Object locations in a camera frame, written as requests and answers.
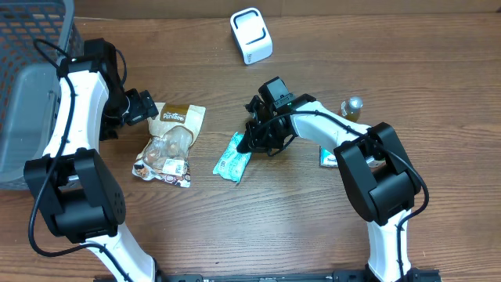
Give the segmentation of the teal wipes packet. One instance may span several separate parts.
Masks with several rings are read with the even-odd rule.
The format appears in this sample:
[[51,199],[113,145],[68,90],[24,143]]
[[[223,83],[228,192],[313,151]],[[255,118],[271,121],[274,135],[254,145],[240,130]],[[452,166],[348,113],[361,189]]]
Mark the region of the teal wipes packet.
[[239,153],[237,146],[240,144],[244,134],[236,132],[230,139],[229,145],[220,157],[213,169],[214,175],[220,175],[223,179],[239,183],[243,177],[245,168],[251,159],[251,153]]

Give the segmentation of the brown white snack bag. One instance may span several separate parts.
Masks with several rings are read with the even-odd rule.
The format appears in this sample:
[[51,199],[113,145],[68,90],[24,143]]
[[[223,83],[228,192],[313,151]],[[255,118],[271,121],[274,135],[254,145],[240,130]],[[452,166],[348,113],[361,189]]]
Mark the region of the brown white snack bag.
[[156,103],[159,114],[148,119],[150,140],[137,155],[132,174],[187,188],[191,184],[189,149],[196,142],[206,108]]

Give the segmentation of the small teal white box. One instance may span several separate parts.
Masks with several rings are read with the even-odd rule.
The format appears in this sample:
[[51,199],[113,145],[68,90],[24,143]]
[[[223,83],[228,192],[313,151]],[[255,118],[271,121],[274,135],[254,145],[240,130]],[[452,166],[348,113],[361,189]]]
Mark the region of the small teal white box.
[[337,159],[334,154],[328,150],[320,147],[319,148],[319,165],[325,168],[336,168]]

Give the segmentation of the yellow oil bottle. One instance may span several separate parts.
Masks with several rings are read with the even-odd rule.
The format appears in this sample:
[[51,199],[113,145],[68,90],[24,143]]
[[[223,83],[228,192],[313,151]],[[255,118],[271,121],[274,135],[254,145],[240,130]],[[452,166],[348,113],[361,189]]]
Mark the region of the yellow oil bottle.
[[341,103],[341,107],[337,114],[349,121],[357,122],[361,115],[362,107],[362,99],[358,96],[352,96]]

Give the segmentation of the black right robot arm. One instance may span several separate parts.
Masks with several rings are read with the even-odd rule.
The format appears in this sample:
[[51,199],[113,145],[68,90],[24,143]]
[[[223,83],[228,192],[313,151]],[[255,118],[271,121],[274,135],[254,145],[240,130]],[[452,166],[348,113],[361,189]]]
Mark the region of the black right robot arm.
[[264,83],[245,106],[251,119],[237,150],[273,156],[296,138],[328,149],[345,193],[369,234],[367,280],[411,281],[407,222],[418,214],[415,196],[426,192],[395,130],[362,125],[331,112],[309,94],[295,96],[283,80]]

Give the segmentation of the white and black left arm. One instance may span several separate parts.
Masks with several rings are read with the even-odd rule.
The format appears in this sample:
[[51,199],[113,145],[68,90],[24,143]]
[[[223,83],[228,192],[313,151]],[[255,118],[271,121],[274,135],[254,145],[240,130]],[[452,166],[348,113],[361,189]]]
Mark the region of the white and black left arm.
[[61,90],[56,125],[42,156],[23,170],[34,197],[30,245],[45,257],[88,249],[115,281],[165,281],[126,226],[122,189],[99,155],[100,142],[156,116],[157,107],[147,91],[124,90],[117,69],[124,57],[105,39],[87,40],[82,56],[61,56],[52,63]]

